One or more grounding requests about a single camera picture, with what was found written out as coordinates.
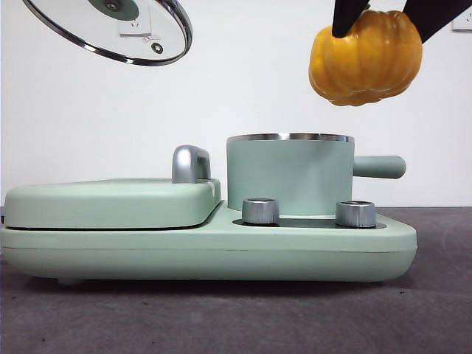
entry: pot handle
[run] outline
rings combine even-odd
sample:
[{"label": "pot handle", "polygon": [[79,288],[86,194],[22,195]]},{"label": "pot handle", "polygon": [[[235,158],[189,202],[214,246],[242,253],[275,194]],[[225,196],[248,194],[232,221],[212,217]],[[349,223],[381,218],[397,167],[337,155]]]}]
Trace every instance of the pot handle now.
[{"label": "pot handle", "polygon": [[354,176],[400,178],[406,172],[406,163],[399,156],[356,156]]}]

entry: wall outlet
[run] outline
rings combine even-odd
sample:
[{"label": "wall outlet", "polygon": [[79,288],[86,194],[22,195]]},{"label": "wall outlet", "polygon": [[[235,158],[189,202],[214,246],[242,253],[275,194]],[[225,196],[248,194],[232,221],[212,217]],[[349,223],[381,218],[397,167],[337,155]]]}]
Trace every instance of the wall outlet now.
[{"label": "wall outlet", "polygon": [[472,32],[472,6],[452,21],[454,32]]},{"label": "wall outlet", "polygon": [[118,20],[118,33],[121,37],[145,37],[151,34],[149,6],[136,1],[139,16],[134,21]]}]

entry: gray table surface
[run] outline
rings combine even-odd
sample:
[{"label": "gray table surface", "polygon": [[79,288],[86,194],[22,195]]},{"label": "gray table surface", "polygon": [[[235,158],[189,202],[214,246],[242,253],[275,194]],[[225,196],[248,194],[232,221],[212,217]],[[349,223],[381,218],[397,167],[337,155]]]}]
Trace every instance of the gray table surface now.
[{"label": "gray table surface", "polygon": [[88,281],[1,265],[4,354],[472,353],[472,208],[384,208],[418,231],[383,283]]}]

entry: appliance base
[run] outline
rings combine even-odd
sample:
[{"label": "appliance base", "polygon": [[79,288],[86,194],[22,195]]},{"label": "appliance base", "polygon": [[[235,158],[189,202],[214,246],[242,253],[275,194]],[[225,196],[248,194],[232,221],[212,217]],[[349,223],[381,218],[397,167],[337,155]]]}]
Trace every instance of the appliance base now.
[{"label": "appliance base", "polygon": [[404,274],[416,231],[377,215],[382,229],[242,226],[220,204],[188,229],[1,231],[4,258],[19,271],[74,285],[116,280],[321,280],[379,282]]}]

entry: silver handle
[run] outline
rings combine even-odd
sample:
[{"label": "silver handle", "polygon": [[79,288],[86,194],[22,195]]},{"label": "silver handle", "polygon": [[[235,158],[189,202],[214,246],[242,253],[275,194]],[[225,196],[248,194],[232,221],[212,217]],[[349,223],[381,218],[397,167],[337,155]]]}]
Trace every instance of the silver handle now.
[{"label": "silver handle", "polygon": [[193,145],[181,145],[174,151],[172,183],[197,183],[197,179],[210,179],[209,154]]}]

